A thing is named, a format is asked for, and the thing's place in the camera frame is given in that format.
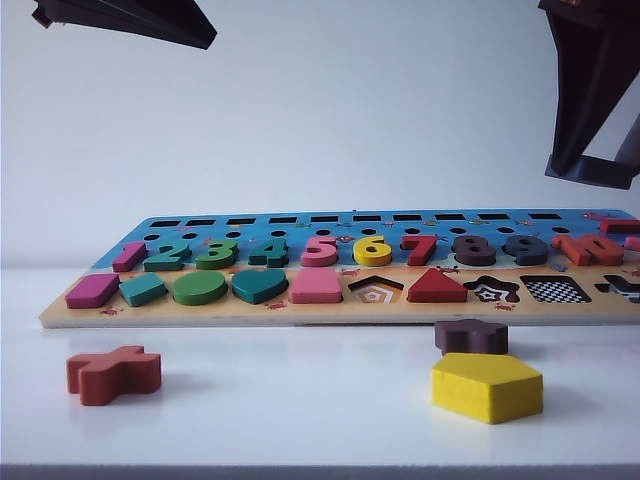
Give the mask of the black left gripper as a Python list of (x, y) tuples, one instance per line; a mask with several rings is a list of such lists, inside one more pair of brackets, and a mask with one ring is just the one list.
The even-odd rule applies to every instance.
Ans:
[(190, 0), (36, 0), (35, 3), (32, 17), (44, 28), (54, 23), (74, 24), (200, 49), (208, 49), (217, 35), (197, 3)]

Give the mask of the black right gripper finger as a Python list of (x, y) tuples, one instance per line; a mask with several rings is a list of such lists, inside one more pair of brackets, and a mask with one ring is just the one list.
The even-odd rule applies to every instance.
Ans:
[(633, 124), (623, 140), (614, 162), (638, 168), (640, 163), (640, 126)]
[(637, 1), (541, 1), (558, 58), (552, 159), (584, 152), (639, 72)]

